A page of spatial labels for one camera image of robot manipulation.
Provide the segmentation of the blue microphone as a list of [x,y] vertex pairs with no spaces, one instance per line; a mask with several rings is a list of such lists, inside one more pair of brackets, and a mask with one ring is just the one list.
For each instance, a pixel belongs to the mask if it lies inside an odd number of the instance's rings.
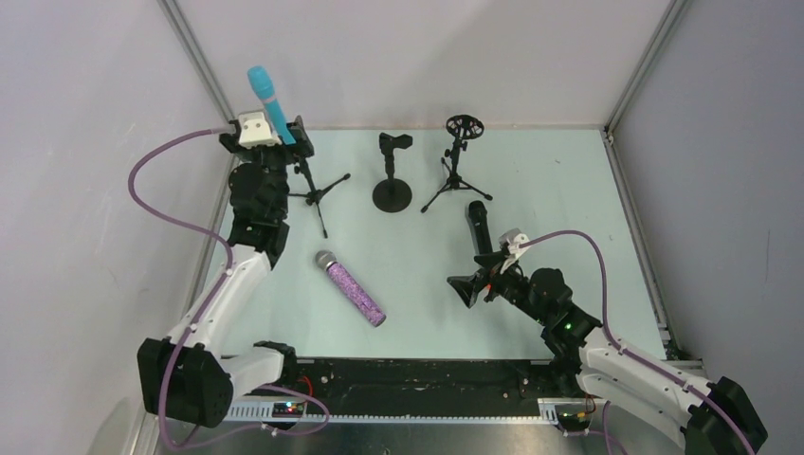
[[252,91],[262,103],[267,113],[268,120],[282,143],[285,145],[295,145],[296,139],[287,127],[288,122],[286,121],[283,108],[278,101],[274,83],[266,69],[259,65],[252,66],[247,71],[247,78]]

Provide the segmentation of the black microphone orange end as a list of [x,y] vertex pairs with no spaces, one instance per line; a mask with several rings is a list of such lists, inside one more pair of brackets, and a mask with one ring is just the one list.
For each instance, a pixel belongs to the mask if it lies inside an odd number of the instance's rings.
[[487,223],[487,209],[480,200],[472,201],[467,206],[467,219],[477,255],[494,251]]

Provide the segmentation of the small black tripod stand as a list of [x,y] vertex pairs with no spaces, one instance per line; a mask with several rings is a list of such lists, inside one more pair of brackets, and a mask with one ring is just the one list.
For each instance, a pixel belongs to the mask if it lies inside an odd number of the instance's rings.
[[297,163],[294,165],[294,173],[295,174],[300,174],[300,175],[302,175],[304,177],[304,180],[306,181],[306,183],[308,185],[308,192],[306,192],[306,193],[298,193],[298,192],[293,193],[293,192],[291,192],[291,193],[288,194],[288,196],[289,197],[302,198],[307,206],[314,207],[316,209],[316,213],[317,213],[318,218],[320,220],[320,227],[321,227],[322,236],[323,236],[324,239],[328,239],[329,234],[328,234],[328,231],[327,231],[327,228],[326,228],[326,225],[325,225],[325,222],[324,222],[324,218],[323,218],[323,215],[322,215],[322,212],[321,212],[321,207],[320,207],[321,200],[335,186],[337,186],[338,184],[341,184],[341,183],[349,180],[351,178],[351,175],[349,173],[345,173],[340,179],[336,180],[335,182],[331,183],[330,185],[328,185],[326,187],[323,187],[323,188],[318,188],[317,185],[315,184],[315,181],[314,181],[313,174],[312,174],[312,171],[310,169],[309,163],[308,163],[307,159],[303,158],[303,157],[300,158],[297,161]]

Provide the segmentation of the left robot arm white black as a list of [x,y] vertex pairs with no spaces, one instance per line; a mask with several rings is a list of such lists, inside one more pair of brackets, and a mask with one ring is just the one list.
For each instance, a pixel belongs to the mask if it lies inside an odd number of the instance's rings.
[[232,323],[283,254],[289,233],[287,169],[314,153],[302,118],[289,122],[293,143],[240,144],[246,129],[219,131],[220,143],[241,163],[228,176],[233,221],[228,238],[202,232],[225,249],[217,279],[162,339],[147,338],[137,351],[145,409],[157,416],[214,428],[232,402],[281,378],[287,345],[257,342],[227,356],[223,341]]

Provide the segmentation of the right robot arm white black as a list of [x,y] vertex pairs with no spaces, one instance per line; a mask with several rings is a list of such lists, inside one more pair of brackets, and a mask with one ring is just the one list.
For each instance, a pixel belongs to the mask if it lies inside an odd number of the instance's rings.
[[450,276],[466,307],[481,293],[501,297],[539,323],[553,368],[570,385],[640,418],[686,454],[756,454],[768,431],[744,388],[723,376],[712,382],[687,373],[605,332],[604,324],[572,300],[557,268],[524,276],[503,266],[501,252],[478,255],[477,271]]

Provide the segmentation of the black round base mic stand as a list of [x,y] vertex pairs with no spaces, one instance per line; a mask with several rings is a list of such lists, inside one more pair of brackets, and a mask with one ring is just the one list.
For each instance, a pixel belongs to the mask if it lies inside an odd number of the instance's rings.
[[380,133],[378,136],[379,150],[384,157],[386,178],[375,186],[372,197],[375,206],[384,212],[397,213],[406,209],[411,203],[411,187],[395,176],[394,151],[406,150],[412,143],[412,137],[407,134],[392,136]]

